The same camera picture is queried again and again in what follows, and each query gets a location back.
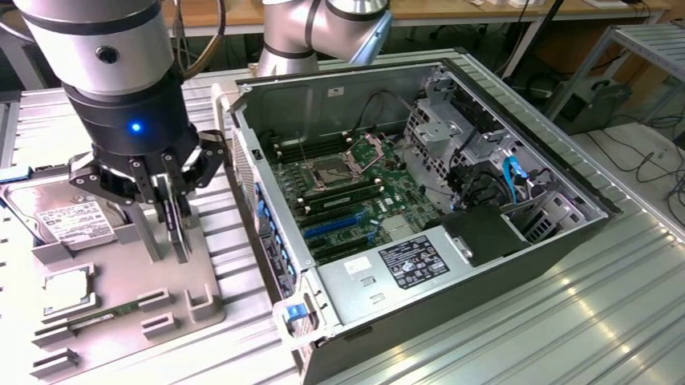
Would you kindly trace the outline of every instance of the workbench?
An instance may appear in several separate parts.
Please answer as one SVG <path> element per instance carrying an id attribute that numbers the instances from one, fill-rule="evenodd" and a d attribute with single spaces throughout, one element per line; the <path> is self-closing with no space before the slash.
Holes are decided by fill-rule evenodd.
<path id="1" fill-rule="evenodd" d="M 325 385 L 372 383 L 681 383 L 685 379 L 684 233 L 656 207 L 587 154 L 484 65 L 453 50 L 382 56 L 378 63 L 448 58 L 473 77 L 551 149 L 624 211 L 535 281 L 488 302 Z M 346 64 L 325 62 L 322 69 Z M 185 85 L 198 129 L 214 128 L 210 86 L 249 76 L 210 73 Z M 89 149 L 89 137 L 59 89 L 27 91 L 6 111 L 0 160 L 34 166 Z M 297 384 L 237 202 L 219 173 L 193 204 L 209 236 L 227 318 L 155 348 L 94 369 L 74 383 Z M 14 295 L 14 266 L 30 257 L 16 220 L 0 220 L 0 306 Z M 2 310 L 0 382 L 37 383 L 27 375 L 29 336 Z"/>
<path id="2" fill-rule="evenodd" d="M 260 0 L 225 0 L 227 5 L 226 34 L 260 34 L 264 32 L 265 11 Z M 543 19 L 552 7 L 553 0 L 543 6 L 531 6 L 521 17 L 521 21 L 532 25 L 521 40 L 521 45 L 505 70 L 505 76 L 515 71 L 532 38 L 543 25 Z M 671 9 L 663 0 L 645 0 L 651 8 L 649 24 L 656 23 L 664 12 Z M 174 1 L 166 0 L 163 4 L 165 19 L 171 26 L 174 20 Z M 217 2 L 215 0 L 186 0 L 183 2 L 183 21 L 186 24 L 186 36 L 210 36 L 217 32 Z M 496 6 L 485 2 L 481 6 L 473 5 L 466 0 L 393 0 L 392 11 L 394 14 L 393 26 L 441 26 L 461 24 L 495 24 L 517 22 L 521 8 L 509 5 Z M 16 12 L 7 18 L 16 18 Z M 647 17 L 632 6 L 621 9 L 597 9 L 584 0 L 565 0 L 555 20 L 587 20 L 599 18 L 633 18 Z M 8 56 L 12 67 L 18 72 L 22 83 L 29 90 L 46 88 L 46 81 L 35 70 L 35 64 L 29 59 L 20 48 L 22 42 L 0 31 L 0 48 Z"/>

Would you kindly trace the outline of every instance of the blue pcie slot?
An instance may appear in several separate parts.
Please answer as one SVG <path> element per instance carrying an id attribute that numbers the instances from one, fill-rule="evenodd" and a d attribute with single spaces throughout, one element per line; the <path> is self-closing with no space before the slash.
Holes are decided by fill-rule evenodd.
<path id="1" fill-rule="evenodd" d="M 354 214 L 354 217 L 348 217 L 325 225 L 317 226 L 314 229 L 305 231 L 305 239 L 313 238 L 318 235 L 330 233 L 332 231 L 345 229 L 346 227 L 356 226 L 365 218 L 365 211 Z"/>

